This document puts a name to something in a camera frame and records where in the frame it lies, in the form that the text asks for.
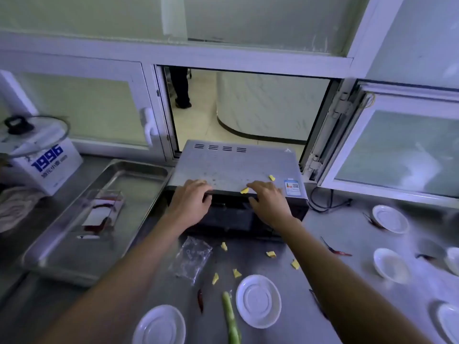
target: clear plastic bag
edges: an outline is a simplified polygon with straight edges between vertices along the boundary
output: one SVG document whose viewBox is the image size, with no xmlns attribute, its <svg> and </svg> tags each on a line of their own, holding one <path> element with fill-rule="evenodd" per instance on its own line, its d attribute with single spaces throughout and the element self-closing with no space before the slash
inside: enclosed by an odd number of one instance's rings
<svg viewBox="0 0 459 344">
<path fill-rule="evenodd" d="M 212 247 L 204 240 L 187 237 L 179 253 L 169 266 L 169 270 L 178 277 L 191 280 L 194 285 L 199 273 L 206 265 Z"/>
</svg>

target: black lid knob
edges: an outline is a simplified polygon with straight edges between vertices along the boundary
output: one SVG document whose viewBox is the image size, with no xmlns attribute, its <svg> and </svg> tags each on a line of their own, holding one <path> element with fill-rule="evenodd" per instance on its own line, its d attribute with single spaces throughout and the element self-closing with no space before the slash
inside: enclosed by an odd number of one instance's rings
<svg viewBox="0 0 459 344">
<path fill-rule="evenodd" d="M 27 122 L 26 118 L 20 115 L 8 117 L 4 123 L 8 127 L 8 134 L 11 135 L 22 135 L 34 129 L 33 124 Z"/>
</svg>

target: window hinge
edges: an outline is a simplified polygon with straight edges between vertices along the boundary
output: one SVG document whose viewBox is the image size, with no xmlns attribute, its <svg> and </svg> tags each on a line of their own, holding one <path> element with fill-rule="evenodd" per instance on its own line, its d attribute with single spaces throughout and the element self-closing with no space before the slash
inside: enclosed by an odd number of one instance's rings
<svg viewBox="0 0 459 344">
<path fill-rule="evenodd" d="M 342 93 L 340 100 L 335 106 L 335 109 L 333 110 L 333 115 L 332 118 L 338 118 L 340 115 L 347 115 L 350 107 L 352 106 L 352 103 L 348 101 L 349 94 L 348 93 Z"/>
<path fill-rule="evenodd" d="M 312 159 L 311 163 L 309 164 L 308 169 L 309 170 L 317 170 L 318 168 L 320 168 L 321 165 L 322 165 L 322 163 L 319 162 L 319 157 L 318 156 L 313 156 L 313 159 Z"/>
</svg>

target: person's leg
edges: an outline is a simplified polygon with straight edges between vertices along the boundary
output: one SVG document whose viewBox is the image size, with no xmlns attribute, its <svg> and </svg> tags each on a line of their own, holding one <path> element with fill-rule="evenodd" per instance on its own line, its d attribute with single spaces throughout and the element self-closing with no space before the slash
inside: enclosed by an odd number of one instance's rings
<svg viewBox="0 0 459 344">
<path fill-rule="evenodd" d="M 171 73 L 172 85 L 177 94 L 175 105 L 181 109 L 191 107 L 188 96 L 188 79 L 186 78 L 188 68 L 183 66 L 169 66 L 169 71 Z"/>
</svg>

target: oven door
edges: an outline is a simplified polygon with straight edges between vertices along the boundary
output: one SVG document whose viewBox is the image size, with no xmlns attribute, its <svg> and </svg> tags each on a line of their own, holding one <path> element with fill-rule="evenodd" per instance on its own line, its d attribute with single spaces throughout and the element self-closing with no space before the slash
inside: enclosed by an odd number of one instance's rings
<svg viewBox="0 0 459 344">
<path fill-rule="evenodd" d="M 174 195 L 175 186 L 167 186 L 164 195 L 168 204 Z M 282 241 L 280 235 L 261 222 L 253 212 L 249 196 L 228 191 L 212 191 L 212 205 L 209 212 L 196 225 L 186 230 L 187 234 L 213 237 L 245 237 Z M 303 220 L 309 208 L 307 199 L 286 197 L 294 217 Z"/>
</svg>

